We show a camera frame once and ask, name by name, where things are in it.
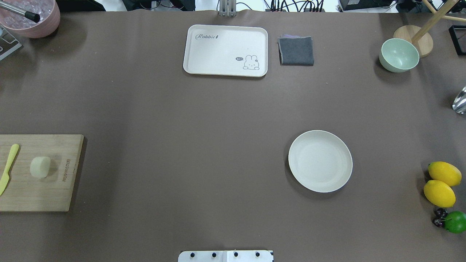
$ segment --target gray cloth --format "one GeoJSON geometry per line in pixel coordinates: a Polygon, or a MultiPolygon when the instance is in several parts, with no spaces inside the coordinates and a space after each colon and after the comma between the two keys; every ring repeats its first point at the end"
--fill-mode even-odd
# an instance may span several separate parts
{"type": "Polygon", "coordinates": [[[282,65],[314,65],[312,38],[286,35],[278,38],[282,65]]]}

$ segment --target cutting board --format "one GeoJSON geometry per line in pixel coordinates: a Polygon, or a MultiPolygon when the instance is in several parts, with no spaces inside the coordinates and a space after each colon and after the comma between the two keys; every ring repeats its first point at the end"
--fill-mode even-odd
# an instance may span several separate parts
{"type": "Polygon", "coordinates": [[[0,196],[0,211],[68,211],[83,139],[83,135],[0,135],[0,175],[11,145],[20,145],[0,196]],[[31,175],[35,157],[50,157],[47,177],[31,175]]]}

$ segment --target yellow lemon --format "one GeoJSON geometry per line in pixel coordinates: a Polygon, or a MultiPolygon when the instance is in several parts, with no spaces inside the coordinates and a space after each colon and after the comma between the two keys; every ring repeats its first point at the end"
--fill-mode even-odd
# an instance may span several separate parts
{"type": "Polygon", "coordinates": [[[428,169],[432,179],[445,182],[449,186],[457,186],[461,182],[461,172],[449,163],[432,162],[429,164],[428,169]]]}
{"type": "Polygon", "coordinates": [[[439,207],[452,207],[456,202],[452,188],[439,180],[429,180],[424,186],[424,195],[439,207]]]}

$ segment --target white plate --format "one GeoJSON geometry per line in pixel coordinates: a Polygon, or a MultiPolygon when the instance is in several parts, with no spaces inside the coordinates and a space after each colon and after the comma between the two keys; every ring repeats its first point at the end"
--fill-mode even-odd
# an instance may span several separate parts
{"type": "Polygon", "coordinates": [[[261,77],[267,73],[267,41],[263,28],[193,25],[183,68],[190,74],[261,77]]]}
{"type": "Polygon", "coordinates": [[[291,144],[288,162],[301,185],[321,193],[340,189],[353,171],[353,158],[345,143],[322,130],[298,136],[291,144]]]}

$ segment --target mint green bowl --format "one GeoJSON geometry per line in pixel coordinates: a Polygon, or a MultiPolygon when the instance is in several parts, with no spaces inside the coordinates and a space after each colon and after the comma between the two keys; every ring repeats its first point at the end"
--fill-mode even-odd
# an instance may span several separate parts
{"type": "Polygon", "coordinates": [[[391,38],[382,45],[379,60],[388,71],[401,73],[417,66],[419,52],[410,42],[400,38],[391,38]]]}

